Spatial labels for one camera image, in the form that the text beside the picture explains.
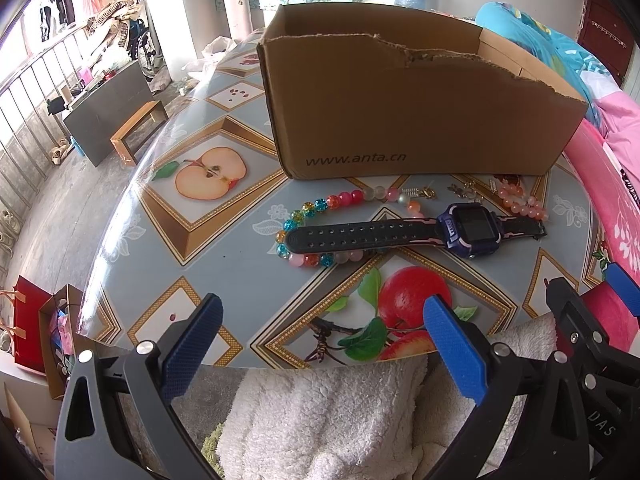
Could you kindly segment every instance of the fluffy towel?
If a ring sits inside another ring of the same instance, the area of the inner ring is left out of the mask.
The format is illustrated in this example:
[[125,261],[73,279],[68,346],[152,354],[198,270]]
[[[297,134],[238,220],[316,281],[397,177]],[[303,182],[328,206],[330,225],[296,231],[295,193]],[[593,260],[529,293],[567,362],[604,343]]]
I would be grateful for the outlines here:
[[217,452],[226,480],[391,480],[420,461],[415,396],[427,357],[247,372]]
[[[556,349],[556,320],[551,313],[488,338],[491,343],[507,343],[520,357],[545,360]],[[502,462],[516,430],[525,397],[516,397],[504,428],[489,455],[481,474]],[[414,446],[421,447],[422,461],[414,480],[422,480],[451,444],[475,403],[460,395],[444,364],[439,364],[427,378],[415,401]]]

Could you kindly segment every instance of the blue bead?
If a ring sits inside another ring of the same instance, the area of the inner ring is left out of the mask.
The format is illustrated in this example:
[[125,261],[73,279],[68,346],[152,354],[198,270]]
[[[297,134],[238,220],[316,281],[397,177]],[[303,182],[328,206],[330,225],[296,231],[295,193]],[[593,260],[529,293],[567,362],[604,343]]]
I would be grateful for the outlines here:
[[276,247],[276,254],[281,258],[288,258],[289,250],[287,249],[287,246],[285,244],[278,244],[278,246]]
[[314,206],[316,208],[316,211],[320,213],[326,211],[327,208],[329,207],[329,205],[327,204],[324,198],[319,198],[318,200],[316,200],[316,202],[314,203]]
[[334,256],[332,254],[323,254],[320,256],[320,265],[323,267],[331,267],[334,264]]
[[298,227],[298,223],[295,220],[292,220],[291,218],[289,220],[285,220],[284,224],[282,224],[282,228],[285,231],[292,231],[296,227]]

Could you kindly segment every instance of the wheel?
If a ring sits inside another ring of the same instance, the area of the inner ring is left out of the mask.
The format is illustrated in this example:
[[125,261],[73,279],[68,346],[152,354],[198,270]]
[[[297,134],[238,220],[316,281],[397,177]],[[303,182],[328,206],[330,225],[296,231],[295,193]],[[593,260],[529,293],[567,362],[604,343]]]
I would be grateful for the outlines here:
[[156,75],[154,67],[156,48],[148,29],[138,38],[136,53],[138,54],[138,63],[142,73],[145,75],[146,80],[151,81]]

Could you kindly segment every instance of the smartwatch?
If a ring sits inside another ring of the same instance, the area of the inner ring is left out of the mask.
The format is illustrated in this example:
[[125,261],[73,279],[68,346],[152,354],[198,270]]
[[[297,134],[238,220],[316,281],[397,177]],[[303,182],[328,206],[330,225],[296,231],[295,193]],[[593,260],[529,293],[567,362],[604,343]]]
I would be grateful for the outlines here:
[[544,224],[528,216],[498,216],[479,203],[456,203],[437,218],[407,218],[336,225],[302,226],[284,245],[292,253],[327,253],[432,245],[462,258],[492,254],[510,238],[546,235]]

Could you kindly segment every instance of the watch strap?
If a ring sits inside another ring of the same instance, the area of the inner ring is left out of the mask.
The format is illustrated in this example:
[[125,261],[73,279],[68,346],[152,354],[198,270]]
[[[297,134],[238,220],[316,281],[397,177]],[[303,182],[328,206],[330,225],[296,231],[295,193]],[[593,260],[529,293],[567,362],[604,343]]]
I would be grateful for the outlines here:
[[292,253],[381,249],[414,244],[443,246],[444,236],[435,218],[407,218],[349,224],[297,227],[284,245]]
[[498,216],[501,222],[504,238],[518,238],[529,236],[539,238],[546,235],[545,225],[535,218],[528,216]]

